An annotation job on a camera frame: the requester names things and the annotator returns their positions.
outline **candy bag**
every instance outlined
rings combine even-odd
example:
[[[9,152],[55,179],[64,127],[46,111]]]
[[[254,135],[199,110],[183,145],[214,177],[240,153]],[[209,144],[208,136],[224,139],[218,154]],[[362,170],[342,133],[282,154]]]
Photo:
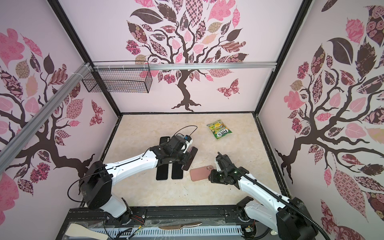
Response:
[[[215,135],[216,139],[231,133],[231,130],[229,130],[221,120],[217,120],[216,122],[208,124],[207,126],[212,130],[212,133]]]

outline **wallpaper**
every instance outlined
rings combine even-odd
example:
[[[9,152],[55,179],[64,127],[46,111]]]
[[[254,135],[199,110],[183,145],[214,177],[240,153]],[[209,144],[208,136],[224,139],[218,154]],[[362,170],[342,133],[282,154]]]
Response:
[[[332,239],[383,237],[383,29],[379,1],[315,2],[261,112],[288,188]]]
[[[61,2],[93,60],[151,65],[275,61],[300,3],[128,0],[110,6],[100,1]],[[103,29],[102,34],[89,31],[84,14]],[[149,94],[111,94],[122,112],[253,111],[270,71],[151,71]]]
[[[10,23],[14,14],[22,17]],[[46,1],[7,3],[1,18],[2,149],[82,60]],[[69,185],[100,157],[116,120],[101,93],[90,94],[77,84],[0,176],[2,237],[56,237],[68,209],[78,205],[66,196]],[[80,199],[76,189],[70,194]]]

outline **beige table surface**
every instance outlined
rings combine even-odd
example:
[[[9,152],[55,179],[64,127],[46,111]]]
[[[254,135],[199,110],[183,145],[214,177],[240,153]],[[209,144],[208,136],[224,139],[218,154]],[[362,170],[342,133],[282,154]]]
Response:
[[[221,119],[233,132],[216,139],[206,126]],[[217,152],[227,154],[237,167],[244,167],[256,179],[280,193],[275,175],[251,113],[231,114],[148,114],[124,115],[104,163],[117,162],[143,153],[159,144],[160,137],[172,136],[187,125],[199,128],[192,145],[199,150],[189,170],[215,166]],[[181,131],[190,134],[194,127]],[[189,171],[181,180],[156,180],[156,168],[125,178],[112,191],[130,206],[227,205],[236,204],[247,194],[233,185],[213,184],[208,179],[192,182]]]

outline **white spatula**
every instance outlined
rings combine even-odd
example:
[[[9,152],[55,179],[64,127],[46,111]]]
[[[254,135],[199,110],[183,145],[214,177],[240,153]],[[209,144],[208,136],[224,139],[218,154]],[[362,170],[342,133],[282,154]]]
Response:
[[[90,237],[98,240],[108,239],[108,235],[94,232],[76,223],[71,223],[71,225],[68,227],[67,231],[65,232],[65,235],[70,237]]]

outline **flower cluster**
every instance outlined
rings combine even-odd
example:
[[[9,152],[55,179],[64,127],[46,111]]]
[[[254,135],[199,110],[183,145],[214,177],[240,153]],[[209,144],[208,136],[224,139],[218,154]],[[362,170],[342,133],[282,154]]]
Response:
[[[167,81],[168,84],[176,82],[175,75],[170,75],[170,74],[165,75],[164,80]]]
[[[298,77],[299,79],[304,79],[305,74],[308,72],[308,69],[309,69],[309,64],[308,64],[308,62],[304,62],[303,65],[300,65],[300,66],[299,66],[299,70],[298,70],[298,73],[297,73],[297,77]]]
[[[300,120],[298,118],[295,118],[292,124],[292,129],[296,132],[299,133],[301,129],[303,128],[303,125],[300,123]]]
[[[37,183],[39,180],[46,180],[50,169],[51,167],[48,164],[43,162],[39,163],[37,169],[33,169],[31,172],[31,181]]]
[[[127,41],[127,46],[125,47],[128,51],[130,51],[133,55],[139,54],[140,48],[137,48],[139,45],[133,41],[133,40],[128,40]]]

